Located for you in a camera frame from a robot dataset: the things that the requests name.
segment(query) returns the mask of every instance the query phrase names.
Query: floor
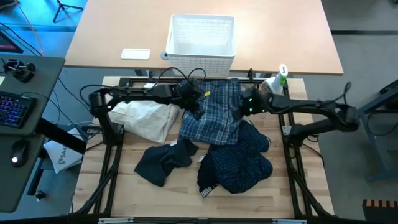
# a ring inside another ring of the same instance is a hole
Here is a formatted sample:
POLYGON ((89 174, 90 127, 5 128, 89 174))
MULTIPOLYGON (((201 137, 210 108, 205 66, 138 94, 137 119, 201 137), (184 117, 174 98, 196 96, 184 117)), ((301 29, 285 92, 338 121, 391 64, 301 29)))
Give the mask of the floor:
MULTIPOLYGON (((69 16, 61 13, 60 21, 52 23, 55 14, 55 0, 24 1, 21 7, 26 10, 44 45, 46 56, 64 57, 73 38, 81 12, 70 9, 69 16), (31 4, 39 5, 43 13, 29 10, 31 4)), ((83 6, 86 0, 69 0, 65 4, 83 6)), ((398 8, 390 0, 322 0, 331 30, 398 30, 398 8)), ((27 29, 26 22, 18 8, 0 11, 0 21, 11 25, 17 33, 31 43, 38 45, 27 29)), ((345 74, 342 77, 295 75, 304 78, 310 99, 332 99, 340 95, 347 81, 353 86, 348 93, 348 103, 357 107, 377 97, 380 88, 394 81, 398 76, 398 36, 396 35, 334 35, 338 54, 345 74)), ((65 86, 75 95, 87 84, 100 84, 105 75, 132 75, 132 70, 65 68, 61 74, 65 86)), ((91 115, 76 102, 58 83, 55 91, 61 109, 73 122, 90 122, 91 115)), ((57 109, 49 104, 44 118, 56 121, 57 109)), ((391 128, 397 117, 378 117, 372 128, 383 132, 391 128)), ((61 118, 60 124, 69 124, 61 118)), ((395 130, 391 136, 398 136, 395 130)), ((378 172, 374 152, 369 148, 363 127, 354 133, 333 131, 320 136, 320 149, 325 159, 331 199, 335 213, 343 218, 364 219, 361 203, 363 199, 398 200, 398 181, 388 180, 367 183, 365 177, 378 172)), ((23 196, 17 211, 0 213, 0 220, 57 216, 70 209, 70 198, 75 190, 79 167, 55 175, 45 171, 39 189, 47 197, 40 202, 23 196)))

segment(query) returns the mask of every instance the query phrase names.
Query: wooden desk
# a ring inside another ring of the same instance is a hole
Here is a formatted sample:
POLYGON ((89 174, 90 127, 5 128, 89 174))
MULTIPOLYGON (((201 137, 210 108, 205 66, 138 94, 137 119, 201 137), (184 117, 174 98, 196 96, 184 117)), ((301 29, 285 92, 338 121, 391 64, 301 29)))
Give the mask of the wooden desk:
MULTIPOLYGON (((120 77, 105 77, 104 85, 117 85, 120 77)), ((290 95, 296 99, 307 99, 302 79, 289 79, 290 95)), ((297 123, 311 123, 310 114, 295 113, 297 123)), ((271 177, 259 182, 243 194, 230 194, 218 186, 206 198, 198 192, 197 172, 200 163, 197 159, 206 154, 208 144, 195 143, 200 147, 192 157, 192 165, 174 169, 167 177, 164 187, 152 185, 134 172, 143 152, 154 145, 159 145, 136 135, 126 133, 124 137, 121 163, 116 183, 112 216, 134 217, 213 217, 213 218, 288 218, 293 217, 289 181, 283 152, 282 137, 278 116, 257 114, 250 120, 262 134, 270 137, 272 144, 266 156, 274 166, 271 177)), ((167 143, 178 138, 180 117, 172 126, 167 143)), ((88 147, 100 142, 102 137, 95 136, 88 147)), ((317 143, 305 142, 319 150, 317 143)), ((85 154, 81 167, 73 203, 79 209, 90 197, 98 185, 105 145, 94 147, 85 154)), ((307 184, 324 208, 333 213, 328 184, 322 160, 311 150, 302 148, 302 160, 307 184)), ((106 203, 108 189, 105 189, 103 206, 106 203)), ((300 208, 304 211, 302 197, 300 208)))
POLYGON ((89 0, 66 67, 163 69, 172 14, 234 16, 236 56, 232 72, 341 75, 328 22, 319 0, 89 0), (122 49, 150 49, 149 60, 121 60, 122 49))

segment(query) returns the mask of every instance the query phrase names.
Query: white laundry basket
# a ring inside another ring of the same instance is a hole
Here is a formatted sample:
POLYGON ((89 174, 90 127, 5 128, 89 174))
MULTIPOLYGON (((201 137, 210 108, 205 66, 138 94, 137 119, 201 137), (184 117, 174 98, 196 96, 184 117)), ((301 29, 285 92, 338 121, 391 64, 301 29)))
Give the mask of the white laundry basket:
POLYGON ((186 75, 203 68, 208 77, 227 77, 235 57, 234 17, 172 15, 166 52, 170 63, 186 75))

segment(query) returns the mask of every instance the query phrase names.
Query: keyboard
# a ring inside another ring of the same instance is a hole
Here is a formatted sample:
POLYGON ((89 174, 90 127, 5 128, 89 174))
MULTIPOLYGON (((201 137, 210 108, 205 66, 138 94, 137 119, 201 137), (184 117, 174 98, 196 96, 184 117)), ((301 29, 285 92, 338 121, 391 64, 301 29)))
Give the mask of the keyboard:
POLYGON ((0 91, 0 125, 21 129, 36 104, 36 98, 0 91))

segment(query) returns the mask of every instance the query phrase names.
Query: blue plaid shirt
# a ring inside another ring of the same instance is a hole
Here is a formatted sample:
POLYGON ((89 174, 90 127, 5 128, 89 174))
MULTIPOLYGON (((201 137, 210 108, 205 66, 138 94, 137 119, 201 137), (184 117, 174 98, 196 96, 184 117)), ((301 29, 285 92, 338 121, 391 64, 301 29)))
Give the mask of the blue plaid shirt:
POLYGON ((210 92, 199 100, 205 114, 197 121, 191 112, 185 111, 180 138, 217 145, 236 144, 239 121, 232 117, 232 113, 240 104, 239 80, 201 82, 198 87, 205 93, 210 92))

